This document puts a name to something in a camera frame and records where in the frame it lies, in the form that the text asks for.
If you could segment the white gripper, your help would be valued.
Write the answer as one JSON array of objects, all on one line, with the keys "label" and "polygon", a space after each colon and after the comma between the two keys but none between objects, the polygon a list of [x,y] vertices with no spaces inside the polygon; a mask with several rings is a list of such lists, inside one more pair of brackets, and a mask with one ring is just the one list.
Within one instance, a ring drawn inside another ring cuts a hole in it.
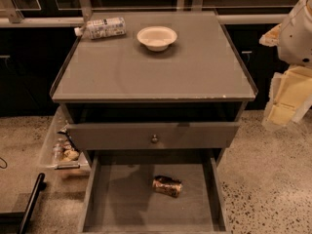
[{"label": "white gripper", "polygon": [[297,64],[284,73],[275,72],[271,80],[262,125],[278,130],[298,123],[312,106],[312,69],[307,68],[312,67],[312,0],[299,0],[282,24],[264,33],[259,43],[278,46],[279,59]]}]

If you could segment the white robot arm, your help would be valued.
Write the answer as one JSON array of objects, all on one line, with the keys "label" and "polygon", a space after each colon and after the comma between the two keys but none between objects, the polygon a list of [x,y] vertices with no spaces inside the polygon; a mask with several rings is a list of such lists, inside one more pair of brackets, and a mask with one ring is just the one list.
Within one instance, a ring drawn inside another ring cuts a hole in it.
[{"label": "white robot arm", "polygon": [[289,67],[275,72],[262,125],[268,130],[299,122],[311,107],[312,97],[312,0],[299,0],[283,22],[259,39],[277,47],[278,57]]}]

